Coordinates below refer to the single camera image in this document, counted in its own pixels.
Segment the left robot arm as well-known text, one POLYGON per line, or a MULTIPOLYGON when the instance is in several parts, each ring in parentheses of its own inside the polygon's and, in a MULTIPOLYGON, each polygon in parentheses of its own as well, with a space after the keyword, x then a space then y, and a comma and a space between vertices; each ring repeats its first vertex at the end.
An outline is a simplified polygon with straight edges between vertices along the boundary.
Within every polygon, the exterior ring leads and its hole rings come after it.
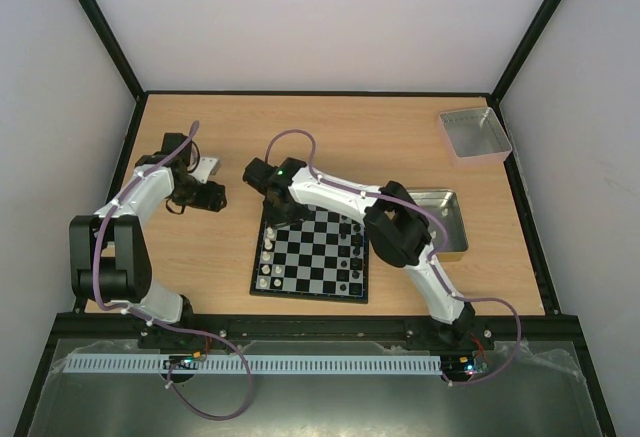
POLYGON ((78 215, 69 225, 71 286, 74 295, 103 311, 141 318, 145 325, 188 328, 189 299, 154 279, 144 227, 161 205, 181 215, 188 208, 219 212, 227 205, 225 187, 211 179, 217 157, 200 154, 194 137, 166 133, 161 149, 142 156, 121 190, 103 207, 78 215))

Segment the black chess board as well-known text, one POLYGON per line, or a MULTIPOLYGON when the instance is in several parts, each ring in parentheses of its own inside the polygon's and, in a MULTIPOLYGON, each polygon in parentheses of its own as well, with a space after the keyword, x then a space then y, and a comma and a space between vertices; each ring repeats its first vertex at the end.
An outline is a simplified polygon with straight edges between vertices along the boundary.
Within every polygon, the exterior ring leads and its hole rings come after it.
POLYGON ((280 228, 261 219, 249 292, 366 304, 369 240, 364 225, 321 207, 308 209, 309 220, 280 228))

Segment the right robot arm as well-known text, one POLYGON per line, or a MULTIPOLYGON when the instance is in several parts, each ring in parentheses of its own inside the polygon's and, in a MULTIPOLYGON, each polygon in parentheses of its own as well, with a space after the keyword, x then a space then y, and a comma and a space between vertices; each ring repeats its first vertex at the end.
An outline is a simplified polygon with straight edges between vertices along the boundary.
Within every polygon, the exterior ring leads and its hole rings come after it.
POLYGON ((295 158, 279 166, 254 158, 244 170, 243 181, 264 197, 265 217, 271 226, 306 219, 309 206, 363 225, 375 254, 411 278, 427 304, 438 341, 455 349, 470 338, 475 310, 445 273, 429 232, 428 216, 402 184, 358 184, 295 158))

